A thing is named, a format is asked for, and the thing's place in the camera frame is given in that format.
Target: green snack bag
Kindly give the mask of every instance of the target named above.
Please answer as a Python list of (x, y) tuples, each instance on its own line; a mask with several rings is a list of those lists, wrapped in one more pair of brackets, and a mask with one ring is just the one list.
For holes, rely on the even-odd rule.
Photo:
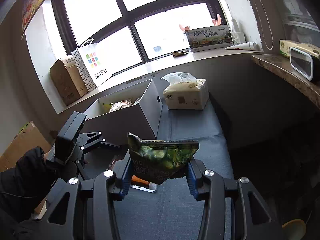
[(158, 185), (169, 178), (183, 177), (184, 173), (177, 171), (199, 149), (198, 141), (141, 140), (132, 133), (128, 133), (128, 144), (134, 174)]

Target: white bottle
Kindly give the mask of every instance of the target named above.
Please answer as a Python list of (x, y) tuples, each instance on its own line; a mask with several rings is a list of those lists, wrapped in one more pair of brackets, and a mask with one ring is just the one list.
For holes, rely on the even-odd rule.
[(235, 19), (231, 19), (231, 24), (232, 24), (231, 36), (232, 36), (234, 45), (245, 43), (244, 33), (240, 32), (237, 21)]

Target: blue gripper pad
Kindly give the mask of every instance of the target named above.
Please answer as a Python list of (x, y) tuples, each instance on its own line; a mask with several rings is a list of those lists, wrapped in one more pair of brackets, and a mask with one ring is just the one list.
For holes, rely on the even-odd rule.
[(199, 192), (197, 189), (196, 176), (190, 163), (188, 163), (186, 178), (191, 195), (193, 195), (193, 197), (197, 199), (199, 196)]
[(124, 199), (128, 194), (131, 185), (131, 178), (133, 173), (132, 160), (129, 161), (127, 167), (124, 170), (124, 174), (121, 178), (122, 189), (120, 190), (119, 196)]

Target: bag handle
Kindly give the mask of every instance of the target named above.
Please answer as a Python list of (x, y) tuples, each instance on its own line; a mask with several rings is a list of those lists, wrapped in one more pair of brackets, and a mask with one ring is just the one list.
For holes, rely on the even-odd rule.
[(89, 43), (88, 45), (91, 45), (92, 42), (93, 42), (93, 39), (92, 39), (92, 38), (91, 38), (91, 39), (88, 39), (87, 41), (85, 41), (84, 43), (81, 44), (80, 48), (83, 47), (83, 46), (86, 46), (86, 45), (85, 45), (86, 43)]

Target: black sleeve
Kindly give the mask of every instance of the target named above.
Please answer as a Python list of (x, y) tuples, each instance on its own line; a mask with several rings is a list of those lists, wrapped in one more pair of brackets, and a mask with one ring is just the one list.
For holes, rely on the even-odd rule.
[(21, 198), (0, 193), (0, 208), (17, 222), (30, 218), (56, 180), (55, 173), (45, 166), (43, 154), (40, 147), (29, 150), (17, 161), (15, 168), (0, 173), (1, 192), (33, 197)]

